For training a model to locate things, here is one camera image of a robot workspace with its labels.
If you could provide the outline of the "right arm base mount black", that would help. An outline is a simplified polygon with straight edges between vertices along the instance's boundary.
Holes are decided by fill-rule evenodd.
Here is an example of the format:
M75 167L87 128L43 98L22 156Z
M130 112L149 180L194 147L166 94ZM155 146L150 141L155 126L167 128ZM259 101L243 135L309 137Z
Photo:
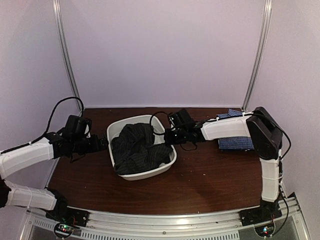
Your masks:
M282 211L278 202L268 202L262 200L258 207L244 209L239 212L242 226L256 225L270 222L274 218L281 217Z

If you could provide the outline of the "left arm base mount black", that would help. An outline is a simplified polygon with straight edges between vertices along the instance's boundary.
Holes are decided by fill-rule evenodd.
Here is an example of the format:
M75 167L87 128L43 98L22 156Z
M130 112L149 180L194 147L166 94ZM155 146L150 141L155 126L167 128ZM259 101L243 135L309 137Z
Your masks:
M44 210L44 212L49 219L76 227L86 227L89 218L88 211L70 207L67 208L66 213L63 213L62 216L53 210Z

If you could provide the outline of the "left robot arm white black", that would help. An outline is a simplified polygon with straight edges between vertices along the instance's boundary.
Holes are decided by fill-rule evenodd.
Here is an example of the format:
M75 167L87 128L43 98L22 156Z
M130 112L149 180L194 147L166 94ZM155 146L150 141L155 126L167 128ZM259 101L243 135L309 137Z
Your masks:
M86 154L102 152L109 142L106 137L91 134L92 121L70 115L65 127L57 132L46 130L39 138L6 149L0 153L0 206L37 208L46 211L61 222L72 218L67 199L55 189L36 189L14 184L7 178L40 162L67 157L71 163Z

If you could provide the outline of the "blue checked shirt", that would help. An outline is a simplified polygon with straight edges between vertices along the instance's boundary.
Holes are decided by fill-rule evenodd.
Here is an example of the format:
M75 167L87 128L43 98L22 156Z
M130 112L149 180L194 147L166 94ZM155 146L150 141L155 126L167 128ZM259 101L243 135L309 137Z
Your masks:
M227 113L217 115L219 119L241 116L242 112L229 108ZM221 151L253 151L254 145L250 137L236 136L218 139L218 147Z

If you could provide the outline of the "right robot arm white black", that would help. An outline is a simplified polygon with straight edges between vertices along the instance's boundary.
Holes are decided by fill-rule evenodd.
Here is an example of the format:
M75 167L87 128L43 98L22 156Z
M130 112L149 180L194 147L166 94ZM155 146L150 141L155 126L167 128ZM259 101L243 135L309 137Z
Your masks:
M268 220L277 209L283 178L282 152L285 133L264 107L239 116L194 120L186 109L168 116L170 128L164 130L167 145L198 143L222 138L247 137L253 144L262 169L260 206L256 210L259 220Z

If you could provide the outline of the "black pinstriped long sleeve shirt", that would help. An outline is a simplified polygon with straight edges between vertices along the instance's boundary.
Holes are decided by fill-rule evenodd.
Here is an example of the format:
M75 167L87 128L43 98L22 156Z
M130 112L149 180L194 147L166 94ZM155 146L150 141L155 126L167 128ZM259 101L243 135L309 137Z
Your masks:
M147 123L126 124L111 141L114 170L118 175L132 175L159 168L171 162L172 147L155 143L155 135Z

